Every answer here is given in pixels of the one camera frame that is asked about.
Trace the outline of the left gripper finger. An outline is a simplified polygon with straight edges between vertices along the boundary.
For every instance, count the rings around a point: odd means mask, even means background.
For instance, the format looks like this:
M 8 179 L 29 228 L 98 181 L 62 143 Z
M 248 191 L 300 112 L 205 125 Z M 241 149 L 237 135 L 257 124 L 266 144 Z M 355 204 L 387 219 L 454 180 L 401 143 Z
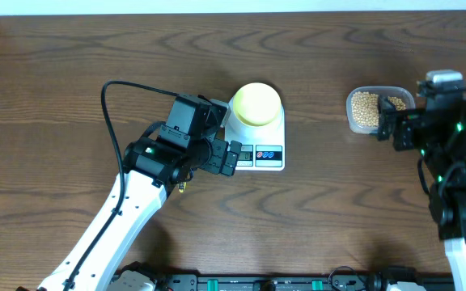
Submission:
M 242 144 L 238 141 L 226 143 L 225 152 L 222 156 L 222 164 L 220 174 L 225 176 L 233 176 L 239 160 Z
M 214 116 L 217 118 L 217 124 L 224 128 L 228 122 L 228 119 L 231 115 L 231 108 L 229 103 L 223 102 L 217 99 L 211 99 L 211 110 Z

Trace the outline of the yellow measuring scoop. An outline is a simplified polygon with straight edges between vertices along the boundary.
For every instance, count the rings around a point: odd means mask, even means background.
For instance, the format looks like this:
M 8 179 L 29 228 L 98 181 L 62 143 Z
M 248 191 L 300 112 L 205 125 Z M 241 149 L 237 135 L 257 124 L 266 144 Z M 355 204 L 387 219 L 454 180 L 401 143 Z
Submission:
M 178 184 L 179 192 L 184 192 L 185 189 L 186 189 L 186 183 L 185 182 Z

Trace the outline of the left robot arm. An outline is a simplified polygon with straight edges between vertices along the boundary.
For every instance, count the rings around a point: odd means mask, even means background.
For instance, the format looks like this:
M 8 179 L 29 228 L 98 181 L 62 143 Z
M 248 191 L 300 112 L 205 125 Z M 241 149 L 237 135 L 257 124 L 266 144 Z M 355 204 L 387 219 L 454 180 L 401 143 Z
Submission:
M 232 176 L 241 144 L 216 136 L 229 115 L 217 100 L 178 97 L 165 122 L 157 122 L 121 158 L 119 173 L 100 211 L 74 249 L 38 288 L 106 290 L 145 224 L 195 170 Z

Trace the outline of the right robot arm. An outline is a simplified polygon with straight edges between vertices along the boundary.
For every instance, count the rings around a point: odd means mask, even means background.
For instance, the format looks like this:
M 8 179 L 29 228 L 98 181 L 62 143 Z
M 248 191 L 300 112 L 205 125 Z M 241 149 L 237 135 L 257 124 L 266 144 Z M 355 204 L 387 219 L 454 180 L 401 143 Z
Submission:
M 438 226 L 454 286 L 466 290 L 466 99 L 461 94 L 430 98 L 432 107 L 399 111 L 378 99 L 379 140 L 393 140 L 395 150 L 418 150 L 417 167 L 434 178 L 423 188 Z

